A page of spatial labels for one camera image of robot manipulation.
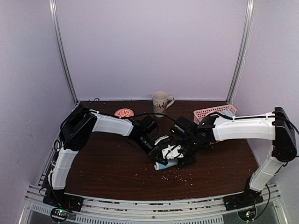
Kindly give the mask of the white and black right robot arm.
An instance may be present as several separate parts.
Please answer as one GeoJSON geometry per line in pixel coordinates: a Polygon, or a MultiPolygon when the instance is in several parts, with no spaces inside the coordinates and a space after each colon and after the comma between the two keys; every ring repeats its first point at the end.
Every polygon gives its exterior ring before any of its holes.
{"type": "Polygon", "coordinates": [[[228,116],[211,112],[198,124],[179,117],[171,132],[181,141],[178,166],[185,167],[196,162],[196,153],[211,143],[226,140],[267,140],[271,150],[263,164],[248,178],[240,203],[251,205],[263,188],[288,162],[297,157],[296,137],[298,129],[289,120],[282,107],[274,111],[250,116],[228,116]]]}

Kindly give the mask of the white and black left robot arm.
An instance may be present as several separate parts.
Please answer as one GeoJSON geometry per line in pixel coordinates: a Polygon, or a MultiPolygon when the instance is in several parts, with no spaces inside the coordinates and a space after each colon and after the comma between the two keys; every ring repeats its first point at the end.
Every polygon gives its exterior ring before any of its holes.
{"type": "Polygon", "coordinates": [[[135,116],[120,117],[85,107],[79,104],[62,122],[60,126],[57,159],[54,167],[48,175],[47,193],[49,200],[57,207],[63,207],[67,203],[64,194],[66,179],[73,160],[78,152],[83,149],[91,133],[103,132],[127,136],[132,139],[154,162],[167,165],[168,161],[162,154],[158,145],[160,141],[153,142],[149,133],[156,127],[157,122],[149,113],[143,115],[142,120],[136,120],[135,116]]]}

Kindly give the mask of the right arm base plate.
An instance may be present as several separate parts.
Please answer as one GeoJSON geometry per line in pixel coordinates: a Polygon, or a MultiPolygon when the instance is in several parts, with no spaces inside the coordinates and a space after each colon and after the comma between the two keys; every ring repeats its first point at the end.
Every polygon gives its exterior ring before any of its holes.
{"type": "Polygon", "coordinates": [[[256,205],[257,203],[263,202],[263,197],[260,193],[258,194],[248,194],[248,193],[239,193],[234,195],[229,195],[223,197],[224,205],[226,211],[238,210],[245,207],[250,207],[256,205]]]}

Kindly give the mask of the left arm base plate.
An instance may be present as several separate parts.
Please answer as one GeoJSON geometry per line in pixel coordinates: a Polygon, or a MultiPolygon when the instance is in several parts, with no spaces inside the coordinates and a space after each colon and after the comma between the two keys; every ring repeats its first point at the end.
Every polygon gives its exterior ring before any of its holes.
{"type": "Polygon", "coordinates": [[[43,198],[43,203],[68,211],[81,211],[83,205],[82,197],[63,194],[58,198],[59,200],[53,194],[50,194],[49,196],[45,196],[43,198]]]}

